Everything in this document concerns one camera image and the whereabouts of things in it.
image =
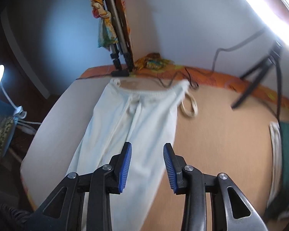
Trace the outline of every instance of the white sweatpants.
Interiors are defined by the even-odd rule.
[[[132,144],[126,187],[110,196],[113,231],[139,231],[165,171],[163,146],[174,142],[177,106],[189,88],[182,80],[163,91],[137,91],[111,80],[105,87],[68,168],[79,175],[92,173]],[[86,228],[87,199],[82,230]]]

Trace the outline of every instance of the silver bolt head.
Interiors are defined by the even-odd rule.
[[[194,170],[194,167],[191,166],[191,165],[186,165],[186,166],[184,167],[184,169],[185,169],[186,171],[193,171],[193,170]]]
[[[228,178],[228,175],[225,174],[225,173],[220,173],[219,174],[219,177],[222,179],[222,180],[226,180]]]
[[[74,178],[76,178],[76,173],[75,172],[71,172],[71,173],[69,173],[68,175],[67,175],[67,177],[68,178],[70,178],[70,179],[74,179]]]
[[[106,165],[104,165],[103,166],[103,170],[106,170],[106,171],[109,171],[109,170],[111,170],[113,167],[111,166],[111,165],[109,165],[109,164],[106,164]]]

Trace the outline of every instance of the black tripod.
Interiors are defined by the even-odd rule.
[[[241,103],[246,99],[247,96],[249,96],[254,89],[260,84],[262,79],[266,76],[267,72],[273,67],[276,66],[276,75],[277,75],[277,113],[276,118],[279,121],[279,115],[281,111],[281,67],[279,64],[280,58],[281,58],[281,49],[282,45],[276,41],[275,45],[273,46],[272,50],[270,51],[270,54],[266,56],[262,61],[260,61],[258,64],[253,66],[250,70],[248,70],[245,74],[243,74],[240,79],[244,80],[247,76],[252,74],[254,71],[260,69],[259,74],[254,79],[254,81],[248,86],[248,88],[244,91],[244,93],[241,95],[241,97],[231,105],[232,109],[237,108],[241,105]]]
[[[112,54],[110,54],[110,57],[113,60],[113,64],[116,67],[116,71],[112,71],[111,75],[116,77],[129,76],[129,73],[132,72],[134,68],[134,62],[132,59],[131,52],[128,48],[127,41],[124,36],[122,20],[116,7],[116,0],[105,0],[105,3],[107,6],[107,10],[111,13],[112,24],[119,41],[118,45],[120,53],[123,54],[127,65],[127,69],[122,70],[122,66],[119,60],[119,50],[117,48],[117,44],[110,44],[110,48],[112,50]]]

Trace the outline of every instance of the orange cloth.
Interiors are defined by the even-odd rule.
[[[166,67],[160,70],[141,69],[137,71],[137,74],[132,73],[130,76],[134,76],[134,77],[139,76],[140,78],[143,78],[144,74],[148,74],[150,76],[153,75],[161,79],[172,79],[172,77],[178,70],[188,75],[184,68],[185,66],[168,64]],[[234,90],[238,93],[242,93],[250,84],[249,81],[242,81],[238,77],[235,77],[232,75],[214,72],[212,75],[209,76],[209,75],[205,75],[206,73],[210,72],[209,70],[192,68],[192,67],[187,67],[187,66],[186,68],[190,72],[190,75],[192,76],[192,78],[200,85],[205,84],[209,86],[227,88],[227,89]],[[109,74],[111,71],[114,71],[114,70],[115,70],[115,67],[113,65],[89,68],[80,76],[80,78],[87,78],[87,77],[94,76],[94,75],[104,75],[105,73]],[[182,78],[183,77],[177,75],[175,77],[175,80],[181,80]],[[252,95],[264,101],[277,104],[276,91],[269,89],[265,86],[259,85],[253,91]],[[289,99],[287,97],[285,96],[282,97],[281,106],[289,110]]]

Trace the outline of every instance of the yellow cloth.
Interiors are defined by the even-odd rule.
[[[160,70],[169,63],[171,63],[171,61],[161,58],[159,53],[150,53],[142,58],[139,58],[135,62],[135,67],[138,70],[141,70],[142,68]]]

